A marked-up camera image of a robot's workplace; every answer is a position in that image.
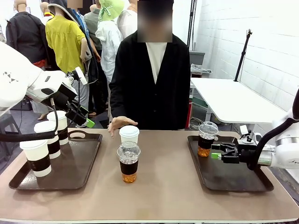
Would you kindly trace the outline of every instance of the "person's hand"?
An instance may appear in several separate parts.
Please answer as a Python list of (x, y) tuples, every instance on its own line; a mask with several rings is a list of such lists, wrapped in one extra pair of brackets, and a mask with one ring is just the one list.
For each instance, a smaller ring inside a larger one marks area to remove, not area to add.
[(125, 125), (138, 125), (138, 123), (125, 116), (119, 116), (117, 118), (113, 118), (112, 122), (108, 126), (108, 132), (111, 133), (112, 137), (114, 137), (114, 131), (124, 127)]
[(86, 62), (86, 60), (85, 60), (85, 55), (80, 55), (80, 58), (81, 58), (81, 61), (82, 61), (83, 63)]
[(95, 54), (95, 58), (97, 59), (98, 63), (101, 62), (101, 56), (98, 53)]

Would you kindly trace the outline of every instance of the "dark plastic tray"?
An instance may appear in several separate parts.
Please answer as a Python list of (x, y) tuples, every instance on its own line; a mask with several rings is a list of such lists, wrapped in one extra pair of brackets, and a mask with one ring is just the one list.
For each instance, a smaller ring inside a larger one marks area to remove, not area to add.
[[(223, 153), (211, 150), (210, 156), (198, 156), (198, 136), (188, 136), (189, 149), (199, 179), (210, 190), (233, 192), (264, 192), (274, 189), (272, 183), (261, 169), (249, 170), (246, 163), (227, 164), (211, 158), (211, 153)], [(235, 143), (234, 137), (217, 136), (214, 144)]]
[[(85, 137), (70, 137), (76, 133)], [(51, 160), (50, 174), (36, 177), (26, 162), (9, 187), (18, 190), (75, 190), (85, 186), (103, 136), (80, 130), (68, 135), (69, 143), (60, 147), (61, 155)]]

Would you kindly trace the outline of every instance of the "green bucket hat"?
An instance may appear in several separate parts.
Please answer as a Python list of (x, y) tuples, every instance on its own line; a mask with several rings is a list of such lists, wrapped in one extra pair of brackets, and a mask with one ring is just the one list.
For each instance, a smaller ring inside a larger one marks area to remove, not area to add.
[(121, 14), (125, 6), (124, 0), (100, 0), (99, 21), (111, 21)]

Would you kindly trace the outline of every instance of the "clear plastic cup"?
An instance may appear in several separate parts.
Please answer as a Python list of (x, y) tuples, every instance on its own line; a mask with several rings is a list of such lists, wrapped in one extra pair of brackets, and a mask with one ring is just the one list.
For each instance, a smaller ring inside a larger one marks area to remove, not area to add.
[(211, 121), (203, 122), (199, 126), (198, 155), (208, 157), (215, 136), (218, 133), (218, 127)]
[(20, 148), (23, 149), (35, 176), (42, 177), (51, 172), (47, 140), (22, 141)]
[[(66, 112), (64, 112), (64, 111), (57, 111), (57, 116), (58, 116), (58, 129), (57, 130), (58, 130), (58, 132), (61, 130), (64, 130), (67, 127), (67, 118), (66, 118), (65, 114), (66, 114)], [(47, 119), (50, 121), (56, 122), (54, 111), (47, 115)], [(58, 135), (58, 137), (59, 137), (59, 144), (61, 146), (65, 145), (69, 142), (69, 137), (67, 135), (67, 131), (60, 133)]]
[(117, 150), (122, 180), (125, 183), (133, 183), (136, 180), (140, 152), (139, 146), (132, 141), (123, 142)]
[(133, 141), (138, 143), (139, 129), (133, 125), (127, 125), (120, 129), (121, 142)]
[[(50, 131), (54, 131), (55, 127), (56, 127), (56, 123), (54, 121), (47, 120), (47, 121), (37, 123), (34, 126), (34, 131), (36, 133), (50, 132)], [(47, 144), (48, 144), (50, 159), (55, 159), (61, 154), (59, 137), (55, 136), (53, 139), (47, 139), (47, 140), (48, 140)]]

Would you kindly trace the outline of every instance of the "table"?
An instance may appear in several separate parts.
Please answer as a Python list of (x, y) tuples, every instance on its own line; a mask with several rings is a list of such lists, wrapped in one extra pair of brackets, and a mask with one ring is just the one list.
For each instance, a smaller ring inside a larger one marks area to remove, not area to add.
[(231, 79), (191, 78), (191, 81), (208, 104), (206, 121), (210, 120), (212, 111), (221, 122), (241, 124), (271, 124), (285, 114), (284, 110)]
[(25, 192), (8, 182), (26, 161), (21, 153), (0, 175), (0, 220), (31, 223), (261, 223), (293, 221), (299, 208), (264, 167), (274, 185), (266, 193), (213, 192), (201, 184), (188, 148), (196, 131), (142, 131), (137, 180), (122, 181), (116, 149), (121, 140), (107, 129), (85, 188)]

